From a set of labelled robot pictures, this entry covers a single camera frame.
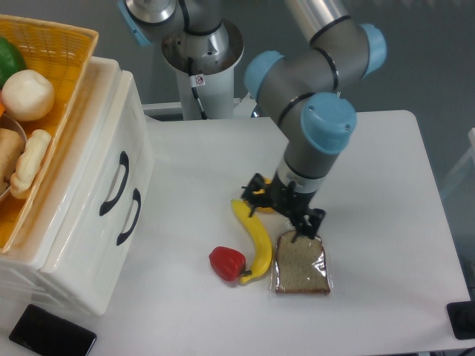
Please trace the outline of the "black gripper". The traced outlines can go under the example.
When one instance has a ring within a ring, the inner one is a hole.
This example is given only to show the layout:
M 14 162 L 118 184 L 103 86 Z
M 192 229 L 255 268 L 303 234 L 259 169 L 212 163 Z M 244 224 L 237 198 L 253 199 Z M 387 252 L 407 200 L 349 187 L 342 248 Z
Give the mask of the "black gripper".
M 309 202 L 315 194 L 297 192 L 296 188 L 293 180 L 284 184 L 277 174 L 271 180 L 256 173 L 248 185 L 242 186 L 241 199 L 249 207 L 248 217 L 252 217 L 255 211 L 272 213 L 273 209 L 287 217 L 295 228 L 292 243 L 299 237 L 314 240 L 326 211 L 310 208 Z

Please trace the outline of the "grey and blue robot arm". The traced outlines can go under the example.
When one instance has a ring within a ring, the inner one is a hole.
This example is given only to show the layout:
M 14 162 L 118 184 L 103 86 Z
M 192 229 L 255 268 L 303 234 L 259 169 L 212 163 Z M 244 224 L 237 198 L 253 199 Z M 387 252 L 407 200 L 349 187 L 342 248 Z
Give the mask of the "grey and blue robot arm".
M 277 51 L 256 56 L 244 84 L 288 139 L 271 182 L 256 174 L 243 189 L 251 208 L 271 208 L 298 236 L 314 238 L 324 211 L 310 207 L 356 127 L 356 112 L 338 97 L 343 86 L 379 69 L 387 56 L 383 34 L 357 24 L 340 1 L 288 1 L 309 49 L 288 60 Z M 185 120 L 233 114 L 235 65 L 243 37 L 223 17 L 221 1 L 120 1 L 119 11 L 140 45 L 161 44 L 174 70 Z

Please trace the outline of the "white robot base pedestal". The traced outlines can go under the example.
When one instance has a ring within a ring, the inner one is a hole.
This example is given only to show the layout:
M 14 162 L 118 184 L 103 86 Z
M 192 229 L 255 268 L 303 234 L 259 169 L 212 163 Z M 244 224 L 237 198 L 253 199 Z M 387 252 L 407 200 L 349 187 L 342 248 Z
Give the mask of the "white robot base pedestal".
M 213 33 L 183 31 L 164 38 L 163 56 L 174 71 L 180 101 L 144 105 L 145 114 L 163 121 L 256 117 L 250 94 L 235 97 L 235 67 L 243 50 L 241 32 L 226 19 Z

